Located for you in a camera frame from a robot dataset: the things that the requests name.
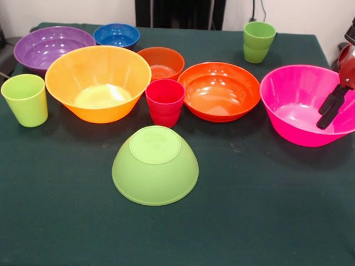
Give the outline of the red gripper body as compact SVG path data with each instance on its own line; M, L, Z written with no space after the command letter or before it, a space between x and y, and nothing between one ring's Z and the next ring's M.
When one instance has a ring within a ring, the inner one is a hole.
M355 46L348 44L339 55L339 79L343 88L355 90Z

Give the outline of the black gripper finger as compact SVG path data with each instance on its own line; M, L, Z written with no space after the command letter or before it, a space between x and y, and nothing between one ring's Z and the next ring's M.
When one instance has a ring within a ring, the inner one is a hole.
M339 111L344 103L344 87L337 85L334 90L328 94L328 97L319 108L320 115L329 115Z
M334 90L328 94L328 97L318 110L322 116L317 122L317 127L319 129L327 129L329 124L338 115L340 108L345 102L345 95L348 90L348 87L335 87Z

